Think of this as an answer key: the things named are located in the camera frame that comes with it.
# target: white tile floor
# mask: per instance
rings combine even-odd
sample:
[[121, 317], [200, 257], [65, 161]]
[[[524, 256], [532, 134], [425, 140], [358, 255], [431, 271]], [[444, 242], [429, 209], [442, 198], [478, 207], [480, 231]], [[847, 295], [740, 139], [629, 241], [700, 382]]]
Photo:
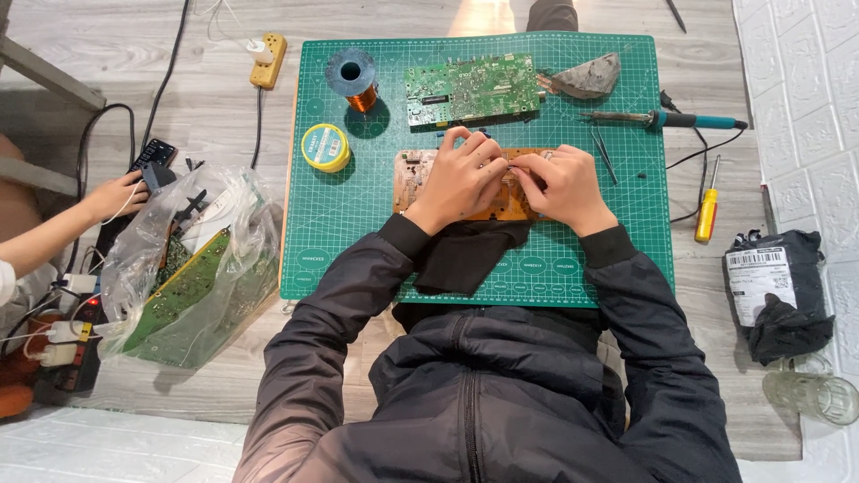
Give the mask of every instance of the white tile floor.
[[36, 407], [0, 419], [0, 474], [15, 483], [229, 483], [245, 425]]

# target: power strip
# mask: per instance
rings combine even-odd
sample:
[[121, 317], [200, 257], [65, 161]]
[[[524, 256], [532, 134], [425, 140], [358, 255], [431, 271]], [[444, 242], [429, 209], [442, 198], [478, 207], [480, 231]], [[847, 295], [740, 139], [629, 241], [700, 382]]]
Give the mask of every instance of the power strip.
[[280, 64], [283, 62], [283, 55], [286, 53], [286, 39], [281, 34], [266, 33], [263, 34], [263, 41], [271, 49], [271, 53], [274, 54], [274, 60], [269, 64], [253, 63], [251, 84], [260, 86], [263, 89], [271, 89], [277, 80], [277, 74], [280, 72]]

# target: jacket sleeve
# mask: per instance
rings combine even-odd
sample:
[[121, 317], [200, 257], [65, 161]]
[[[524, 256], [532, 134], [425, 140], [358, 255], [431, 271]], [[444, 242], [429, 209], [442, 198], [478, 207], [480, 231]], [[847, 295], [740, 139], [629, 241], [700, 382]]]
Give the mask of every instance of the jacket sleeve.
[[369, 318], [384, 310], [430, 238], [394, 215], [343, 251], [265, 348], [265, 373], [233, 482], [287, 481], [343, 424], [343, 363]]
[[623, 225], [581, 242], [626, 366], [631, 420], [618, 445], [659, 481], [740, 482], [719, 383], [662, 272]]

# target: white brick wall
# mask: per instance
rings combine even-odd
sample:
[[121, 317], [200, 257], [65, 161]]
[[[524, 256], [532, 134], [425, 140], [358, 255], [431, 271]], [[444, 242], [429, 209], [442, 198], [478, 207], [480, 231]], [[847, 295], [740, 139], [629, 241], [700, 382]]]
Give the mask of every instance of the white brick wall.
[[229, 483], [247, 426], [36, 407], [0, 419], [0, 481]]
[[[734, 0], [761, 169], [776, 226], [818, 230], [836, 336], [859, 386], [859, 0]], [[803, 462], [743, 464], [746, 481], [856, 481], [859, 425], [803, 420]]]

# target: screwdriver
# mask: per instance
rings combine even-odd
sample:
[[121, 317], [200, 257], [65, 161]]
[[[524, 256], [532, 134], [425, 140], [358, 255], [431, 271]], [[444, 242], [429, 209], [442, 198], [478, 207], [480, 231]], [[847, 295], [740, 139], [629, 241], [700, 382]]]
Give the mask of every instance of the screwdriver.
[[709, 242], [713, 236], [713, 226], [716, 224], [716, 209], [719, 204], [716, 202], [716, 197], [719, 192], [716, 190], [716, 173], [719, 172], [719, 161], [722, 155], [716, 156], [716, 167], [713, 168], [713, 181], [710, 182], [710, 189], [704, 192], [704, 200], [701, 201], [701, 210], [698, 212], [698, 226], [695, 228], [696, 242]]
[[598, 120], [619, 120], [640, 122], [644, 127], [707, 127], [710, 129], [746, 129], [749, 125], [746, 121], [734, 118], [723, 118], [719, 116], [698, 116], [696, 114], [667, 113], [665, 111], [652, 110], [646, 114], [636, 113], [609, 113], [604, 111], [593, 111], [592, 113], [579, 113], [580, 116]]

